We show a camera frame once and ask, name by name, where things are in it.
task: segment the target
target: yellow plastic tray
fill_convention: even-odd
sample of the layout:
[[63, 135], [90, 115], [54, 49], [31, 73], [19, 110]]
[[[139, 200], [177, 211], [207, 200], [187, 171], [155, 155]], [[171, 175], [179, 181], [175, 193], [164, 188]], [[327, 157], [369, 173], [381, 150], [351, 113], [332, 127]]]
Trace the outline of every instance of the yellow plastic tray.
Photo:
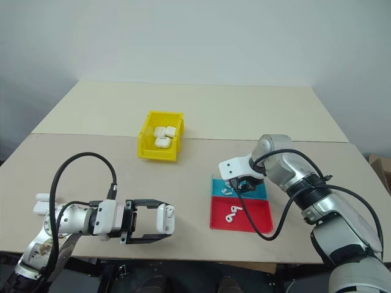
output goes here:
[[[169, 148], [155, 147], [153, 131], [157, 126], [173, 126], [177, 128], [175, 137]], [[176, 161], [181, 148], [183, 133], [183, 113], [150, 111], [139, 134], [137, 155], [144, 159]]]

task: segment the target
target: white wall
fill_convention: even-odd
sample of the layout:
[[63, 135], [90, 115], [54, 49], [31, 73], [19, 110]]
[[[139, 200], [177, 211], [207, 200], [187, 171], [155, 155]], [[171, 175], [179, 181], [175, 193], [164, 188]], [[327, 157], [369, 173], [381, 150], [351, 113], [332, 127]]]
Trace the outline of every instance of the white wall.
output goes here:
[[0, 0], [1, 157], [78, 79], [309, 85], [391, 156], [390, 31], [387, 0]]

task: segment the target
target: cardboard box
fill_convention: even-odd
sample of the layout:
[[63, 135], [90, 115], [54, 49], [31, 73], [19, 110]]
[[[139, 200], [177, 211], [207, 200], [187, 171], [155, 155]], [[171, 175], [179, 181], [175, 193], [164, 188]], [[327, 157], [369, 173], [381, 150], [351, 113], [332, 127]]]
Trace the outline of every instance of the cardboard box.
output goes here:
[[379, 176], [380, 181], [389, 194], [391, 194], [391, 157], [380, 157], [375, 154], [370, 154], [369, 164]]

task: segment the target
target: blue tray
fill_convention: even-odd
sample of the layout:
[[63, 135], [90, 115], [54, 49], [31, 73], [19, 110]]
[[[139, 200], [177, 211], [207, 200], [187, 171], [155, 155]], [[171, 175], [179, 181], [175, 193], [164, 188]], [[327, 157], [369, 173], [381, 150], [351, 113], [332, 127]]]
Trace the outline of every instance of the blue tray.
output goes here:
[[[228, 189], [231, 191], [226, 185], [225, 181], [221, 179], [213, 179], [212, 178], [212, 196], [214, 197], [238, 197], [235, 191], [232, 190], [232, 195], [224, 195], [221, 193], [221, 190], [223, 188]], [[265, 185], [260, 184], [257, 186], [257, 189], [253, 191], [248, 191], [243, 194], [241, 194], [243, 198], [252, 198], [256, 200], [268, 200], [268, 195], [266, 193]]]

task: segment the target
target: red tray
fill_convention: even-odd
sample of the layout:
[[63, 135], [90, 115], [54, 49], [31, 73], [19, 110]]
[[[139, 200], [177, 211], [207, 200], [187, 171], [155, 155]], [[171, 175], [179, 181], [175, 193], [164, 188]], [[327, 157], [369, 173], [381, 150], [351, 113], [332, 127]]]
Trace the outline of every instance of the red tray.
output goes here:
[[[273, 230], [273, 222], [270, 213], [269, 202], [267, 200], [244, 199], [247, 209], [257, 228], [262, 233], [270, 233]], [[237, 211], [231, 223], [225, 220], [225, 216], [231, 214], [231, 206], [241, 207], [238, 198], [214, 197], [212, 196], [210, 228], [222, 230], [234, 230], [254, 232], [250, 221], [244, 211]]]

